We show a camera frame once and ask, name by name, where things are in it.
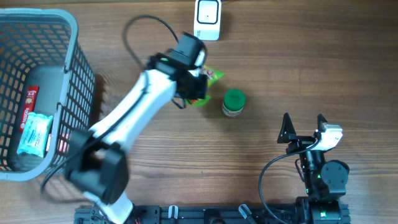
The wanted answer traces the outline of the Haribo gummy candy bag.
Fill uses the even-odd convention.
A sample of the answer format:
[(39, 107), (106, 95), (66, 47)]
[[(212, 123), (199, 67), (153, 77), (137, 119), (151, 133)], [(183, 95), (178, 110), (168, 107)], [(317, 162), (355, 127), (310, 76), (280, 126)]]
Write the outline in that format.
[[(208, 88), (217, 82), (220, 78), (224, 76), (224, 72), (215, 70), (204, 65), (200, 69), (200, 74), (206, 75), (208, 78)], [(204, 99), (197, 99), (197, 100), (185, 100), (185, 102), (190, 106), (203, 106), (211, 99), (210, 95), (206, 95)]]

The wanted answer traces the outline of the teal tissue pack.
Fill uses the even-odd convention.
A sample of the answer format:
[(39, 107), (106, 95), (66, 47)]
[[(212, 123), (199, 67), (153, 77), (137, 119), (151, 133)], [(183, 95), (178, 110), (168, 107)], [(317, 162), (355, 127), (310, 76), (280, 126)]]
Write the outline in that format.
[(32, 154), (44, 157), (53, 116), (28, 113), (27, 121), (17, 148), (17, 154)]

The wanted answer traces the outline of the red Nescafe coffee stick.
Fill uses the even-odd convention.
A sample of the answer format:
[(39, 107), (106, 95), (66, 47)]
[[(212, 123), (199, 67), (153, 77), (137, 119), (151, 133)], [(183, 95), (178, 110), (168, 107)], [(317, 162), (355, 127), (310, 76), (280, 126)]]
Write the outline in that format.
[(29, 113), (34, 111), (35, 102), (37, 99), (39, 89), (40, 88), (37, 85), (31, 85), (28, 87), (26, 98), (25, 98), (25, 103), (24, 103), (24, 109), (22, 112), (21, 123), (19, 125), (19, 131), (21, 133), (24, 131), (25, 124), (27, 122)]

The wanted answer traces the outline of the green lid jar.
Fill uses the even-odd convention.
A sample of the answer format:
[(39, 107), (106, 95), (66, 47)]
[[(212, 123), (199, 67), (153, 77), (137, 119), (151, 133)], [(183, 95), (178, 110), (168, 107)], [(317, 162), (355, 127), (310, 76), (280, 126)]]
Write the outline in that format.
[(230, 89), (224, 95), (222, 110), (226, 116), (236, 117), (241, 114), (245, 104), (245, 94), (239, 89)]

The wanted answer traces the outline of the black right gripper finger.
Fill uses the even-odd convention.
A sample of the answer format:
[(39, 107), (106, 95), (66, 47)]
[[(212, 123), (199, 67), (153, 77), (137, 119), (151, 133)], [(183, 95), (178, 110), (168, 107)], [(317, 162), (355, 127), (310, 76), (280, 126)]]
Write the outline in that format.
[(326, 131), (326, 125), (328, 124), (328, 121), (325, 119), (325, 117), (322, 114), (319, 114), (317, 116), (317, 124), (318, 124), (318, 131), (319, 132), (325, 132)]
[(282, 120), (282, 127), (277, 138), (277, 143), (290, 143), (296, 140), (297, 134), (295, 132), (290, 115), (285, 113)]

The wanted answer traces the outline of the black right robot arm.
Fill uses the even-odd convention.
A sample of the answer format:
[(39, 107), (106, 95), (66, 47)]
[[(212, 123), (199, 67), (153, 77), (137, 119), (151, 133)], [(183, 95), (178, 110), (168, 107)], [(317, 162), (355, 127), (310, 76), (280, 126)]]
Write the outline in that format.
[(325, 153), (334, 149), (343, 137), (343, 128), (317, 116), (318, 128), (311, 136), (299, 136), (288, 113), (284, 114), (277, 143), (287, 144), (288, 156), (298, 155), (296, 165), (305, 184), (307, 196), (297, 197), (294, 223), (343, 223), (345, 206), (340, 198), (346, 194), (349, 166), (339, 160), (325, 160)]

